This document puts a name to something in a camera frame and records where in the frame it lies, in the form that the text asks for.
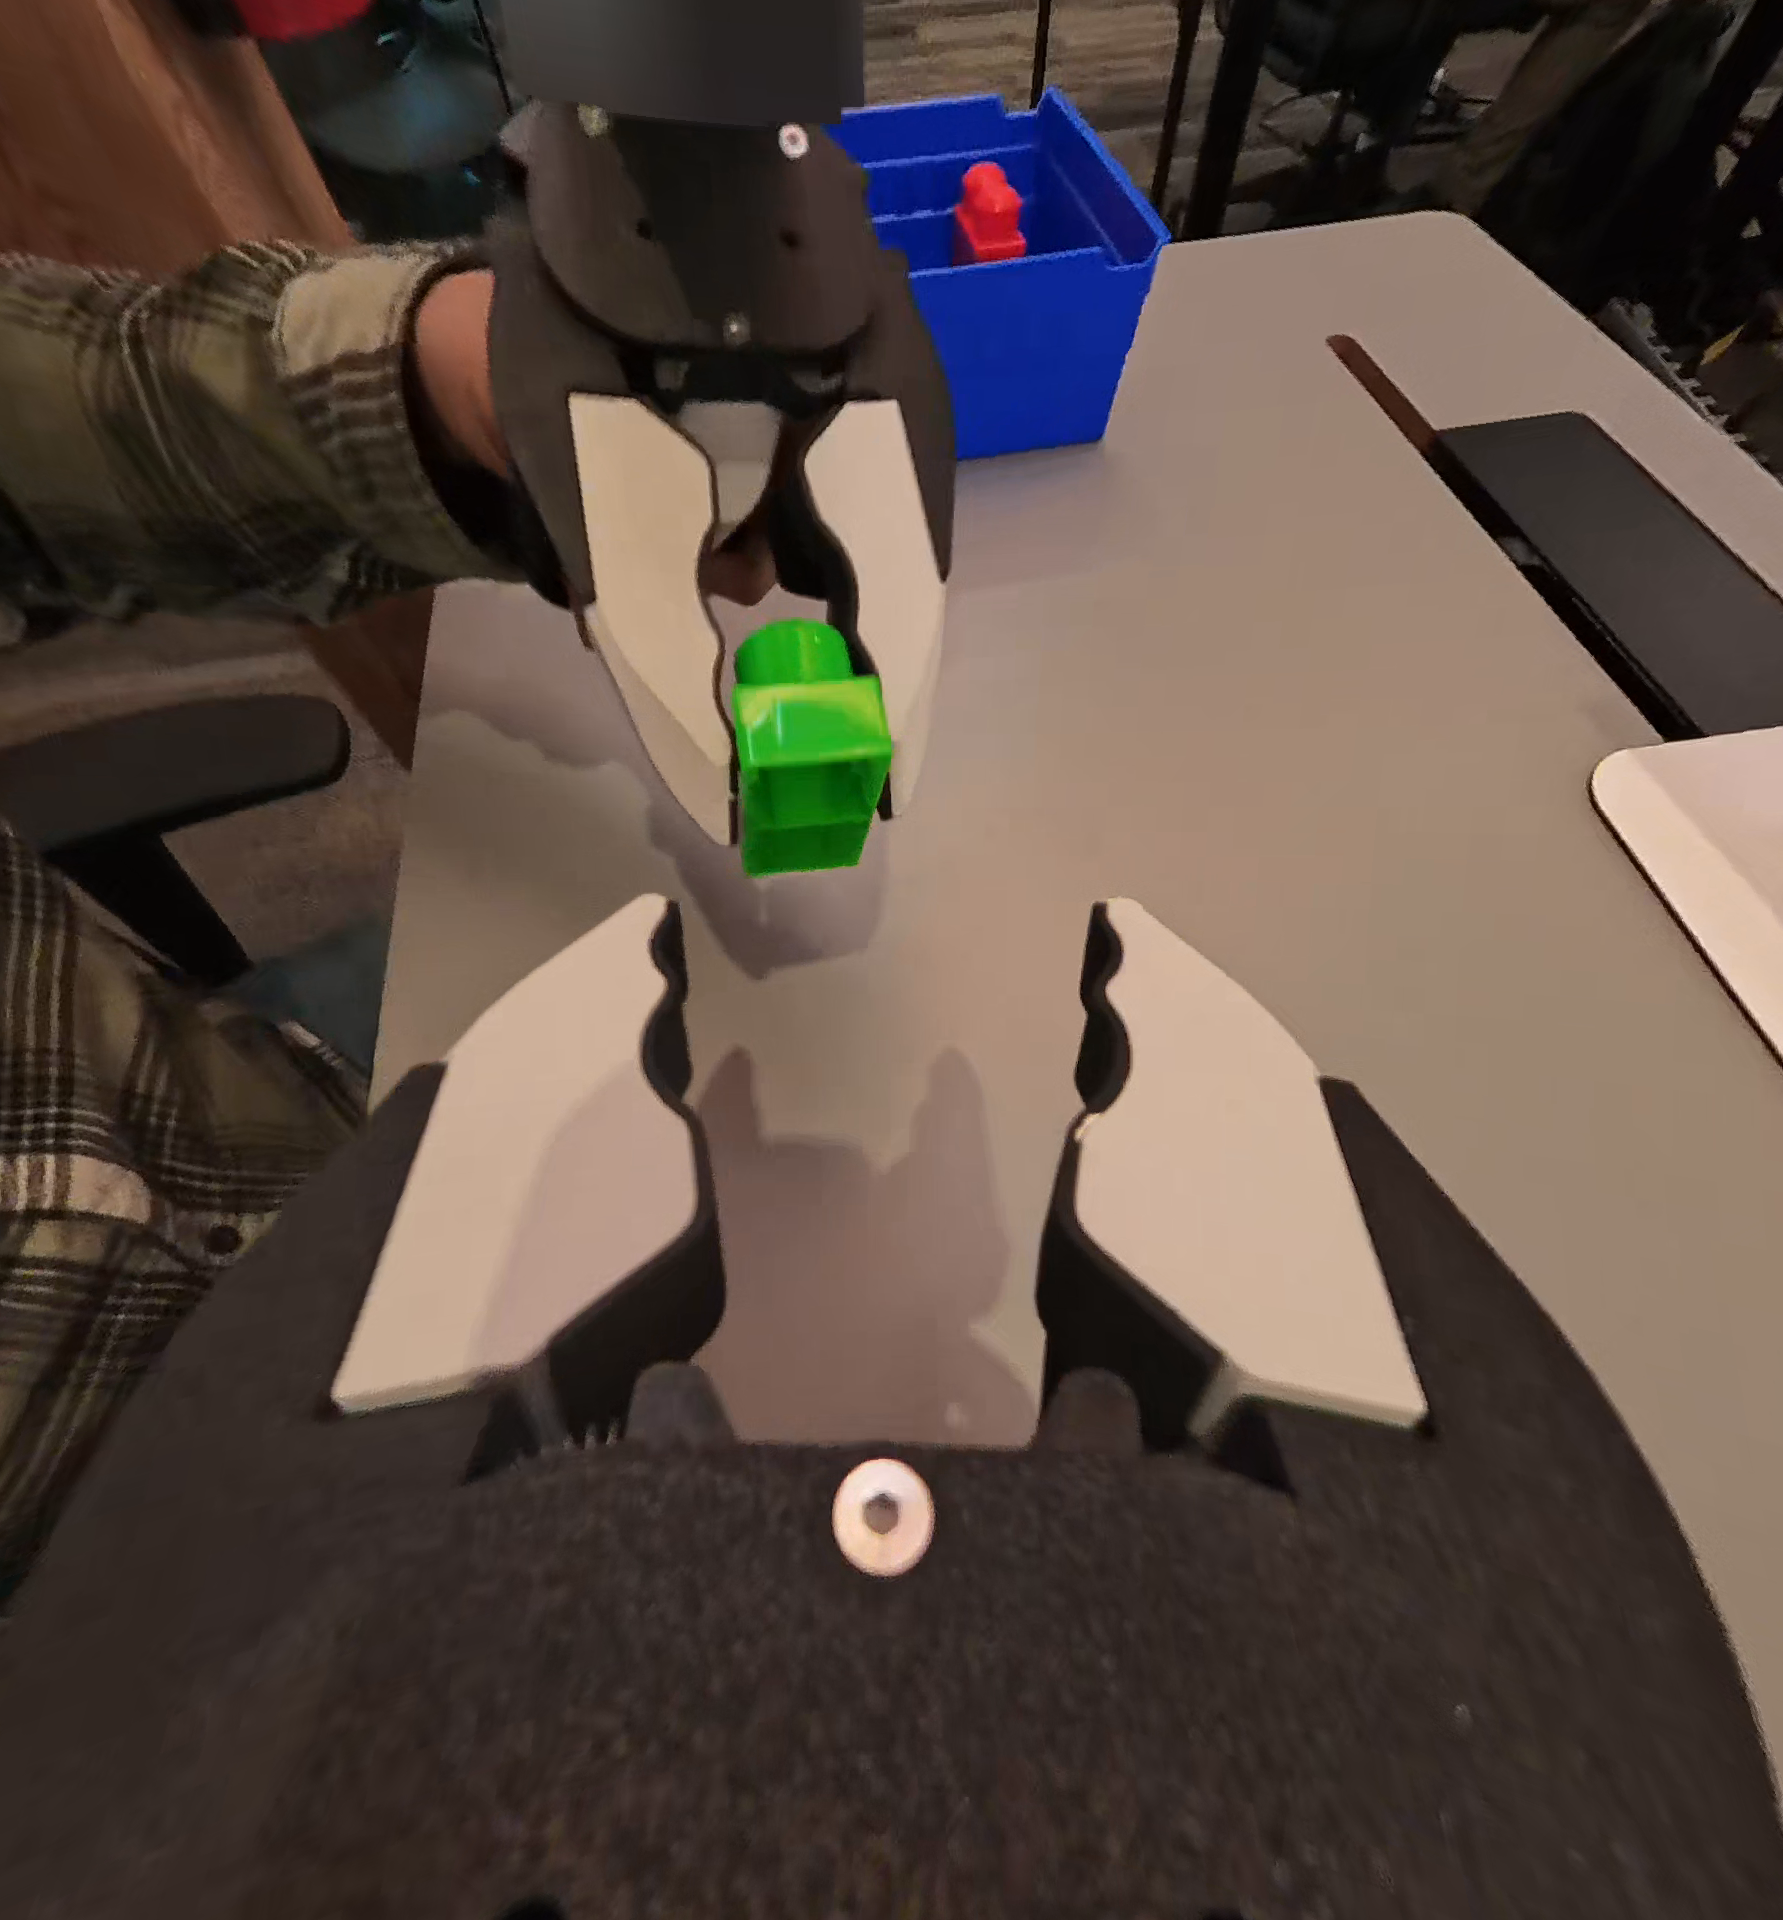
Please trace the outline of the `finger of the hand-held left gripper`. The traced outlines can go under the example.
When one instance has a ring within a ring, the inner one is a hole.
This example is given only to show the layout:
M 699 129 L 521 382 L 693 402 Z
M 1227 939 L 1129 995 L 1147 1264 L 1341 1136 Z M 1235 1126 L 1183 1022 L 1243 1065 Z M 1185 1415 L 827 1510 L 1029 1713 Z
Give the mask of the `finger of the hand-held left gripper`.
M 729 847 L 735 756 L 701 564 L 745 518 L 745 406 L 689 401 L 665 415 L 637 396 L 573 394 L 567 428 L 591 573 L 583 632 L 673 801 Z
M 903 415 L 889 398 L 845 402 L 805 455 L 807 504 L 847 566 L 857 641 L 879 682 L 893 762 L 887 812 L 911 805 L 941 679 L 947 576 L 937 563 Z

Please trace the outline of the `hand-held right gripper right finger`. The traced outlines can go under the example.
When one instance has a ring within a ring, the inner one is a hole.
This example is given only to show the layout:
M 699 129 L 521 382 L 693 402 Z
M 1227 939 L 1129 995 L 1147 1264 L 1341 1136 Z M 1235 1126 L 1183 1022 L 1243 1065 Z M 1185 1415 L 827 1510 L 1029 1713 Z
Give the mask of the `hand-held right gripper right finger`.
M 1277 1407 L 1417 1433 L 1429 1403 L 1327 1087 L 1299 1040 L 1135 900 L 1093 904 L 1039 1253 L 1041 1411 L 1131 1394 L 1143 1446 Z

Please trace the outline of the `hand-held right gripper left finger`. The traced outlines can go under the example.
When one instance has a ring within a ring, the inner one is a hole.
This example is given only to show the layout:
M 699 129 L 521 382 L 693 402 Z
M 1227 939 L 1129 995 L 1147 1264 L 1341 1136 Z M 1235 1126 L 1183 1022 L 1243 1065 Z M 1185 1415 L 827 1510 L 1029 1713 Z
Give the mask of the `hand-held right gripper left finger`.
M 529 1446 L 623 1437 L 639 1377 L 723 1316 L 687 1092 L 679 908 L 641 894 L 449 1049 L 331 1381 L 345 1416 L 501 1398 Z

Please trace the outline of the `green mega block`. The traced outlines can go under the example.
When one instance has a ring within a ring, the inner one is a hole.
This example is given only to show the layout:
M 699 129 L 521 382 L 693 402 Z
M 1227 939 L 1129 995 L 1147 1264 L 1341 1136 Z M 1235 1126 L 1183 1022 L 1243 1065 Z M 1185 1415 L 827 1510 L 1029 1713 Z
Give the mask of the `green mega block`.
M 893 769 L 879 679 L 817 621 L 759 626 L 733 660 L 737 847 L 745 874 L 855 868 Z

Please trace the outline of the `blue plastic bin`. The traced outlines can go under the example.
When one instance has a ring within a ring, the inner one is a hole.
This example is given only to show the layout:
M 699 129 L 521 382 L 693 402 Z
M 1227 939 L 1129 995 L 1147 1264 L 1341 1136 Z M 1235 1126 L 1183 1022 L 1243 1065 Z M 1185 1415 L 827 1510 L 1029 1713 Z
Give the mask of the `blue plastic bin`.
M 1101 438 L 1167 230 L 1055 88 L 847 111 L 879 245 L 899 253 L 951 387 L 963 462 Z M 965 176 L 993 166 L 1019 198 L 1017 257 L 953 254 Z

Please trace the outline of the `person's left forearm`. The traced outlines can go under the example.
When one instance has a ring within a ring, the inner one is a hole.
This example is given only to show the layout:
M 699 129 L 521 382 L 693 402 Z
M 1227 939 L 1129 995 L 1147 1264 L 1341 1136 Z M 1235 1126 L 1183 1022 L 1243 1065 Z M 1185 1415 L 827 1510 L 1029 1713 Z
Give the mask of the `person's left forearm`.
M 0 257 L 0 654 L 519 581 L 515 490 L 417 365 L 425 299 L 477 267 L 427 245 L 237 245 L 167 278 Z

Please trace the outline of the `red mega block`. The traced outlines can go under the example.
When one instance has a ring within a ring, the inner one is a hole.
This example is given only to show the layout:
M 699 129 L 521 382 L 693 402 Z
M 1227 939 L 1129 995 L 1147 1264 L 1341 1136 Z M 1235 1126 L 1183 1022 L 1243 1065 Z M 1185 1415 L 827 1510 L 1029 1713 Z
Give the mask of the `red mega block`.
M 1023 197 L 1003 164 L 993 158 L 975 161 L 961 176 L 951 211 L 951 267 L 993 268 L 1025 254 Z

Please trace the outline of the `person's left hand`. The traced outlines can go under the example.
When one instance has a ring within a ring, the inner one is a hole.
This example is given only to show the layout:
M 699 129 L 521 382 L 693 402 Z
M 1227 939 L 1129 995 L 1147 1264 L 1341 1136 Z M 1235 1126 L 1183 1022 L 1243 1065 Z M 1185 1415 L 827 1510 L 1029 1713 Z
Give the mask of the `person's left hand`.
M 411 321 L 409 380 L 445 461 L 509 482 L 489 368 L 493 297 L 495 278 L 485 267 L 431 280 Z

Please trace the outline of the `black office chair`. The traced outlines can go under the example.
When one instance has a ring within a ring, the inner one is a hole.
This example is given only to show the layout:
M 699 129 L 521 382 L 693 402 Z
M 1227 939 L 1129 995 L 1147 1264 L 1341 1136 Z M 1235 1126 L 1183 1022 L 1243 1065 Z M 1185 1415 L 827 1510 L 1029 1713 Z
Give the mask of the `black office chair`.
M 371 5 L 293 53 L 299 129 L 357 240 L 479 234 L 515 108 L 487 5 Z

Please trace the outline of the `person's plaid shirt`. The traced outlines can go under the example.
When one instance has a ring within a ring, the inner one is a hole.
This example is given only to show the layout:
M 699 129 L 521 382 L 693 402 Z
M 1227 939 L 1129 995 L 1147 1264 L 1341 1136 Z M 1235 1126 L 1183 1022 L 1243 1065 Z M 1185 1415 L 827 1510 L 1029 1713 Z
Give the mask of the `person's plaid shirt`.
M 175 979 L 0 826 L 0 1632 L 109 1421 L 361 1115 L 313 1032 Z

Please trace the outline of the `black light stand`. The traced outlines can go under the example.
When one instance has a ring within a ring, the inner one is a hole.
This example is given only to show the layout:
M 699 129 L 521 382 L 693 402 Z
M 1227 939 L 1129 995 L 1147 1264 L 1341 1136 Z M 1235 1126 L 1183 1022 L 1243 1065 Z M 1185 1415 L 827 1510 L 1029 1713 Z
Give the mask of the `black light stand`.
M 1215 239 L 1231 205 L 1231 189 L 1247 133 L 1277 3 L 1231 3 L 1219 26 L 1219 56 L 1197 136 L 1191 189 L 1181 213 L 1169 211 L 1167 189 L 1183 129 L 1191 58 L 1207 3 L 1175 5 L 1169 67 L 1157 153 L 1147 198 L 1173 240 Z

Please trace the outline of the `black desk chair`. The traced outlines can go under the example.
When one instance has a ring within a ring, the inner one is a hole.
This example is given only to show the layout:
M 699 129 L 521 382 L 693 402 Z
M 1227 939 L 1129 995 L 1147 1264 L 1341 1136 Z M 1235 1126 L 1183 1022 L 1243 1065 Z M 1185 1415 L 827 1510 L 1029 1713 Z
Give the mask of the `black desk chair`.
M 0 747 L 0 819 L 155 961 L 221 990 L 249 959 L 167 837 L 325 790 L 349 753 L 315 695 L 137 711 Z

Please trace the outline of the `black backpack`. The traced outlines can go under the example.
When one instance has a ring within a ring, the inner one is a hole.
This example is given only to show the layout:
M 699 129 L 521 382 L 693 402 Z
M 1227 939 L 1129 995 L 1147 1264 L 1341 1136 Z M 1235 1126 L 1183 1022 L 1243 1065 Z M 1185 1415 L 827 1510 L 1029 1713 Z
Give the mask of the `black backpack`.
M 1631 230 L 1686 130 L 1736 5 L 1670 3 L 1553 108 L 1481 202 L 1477 225 L 1579 314 L 1611 299 Z

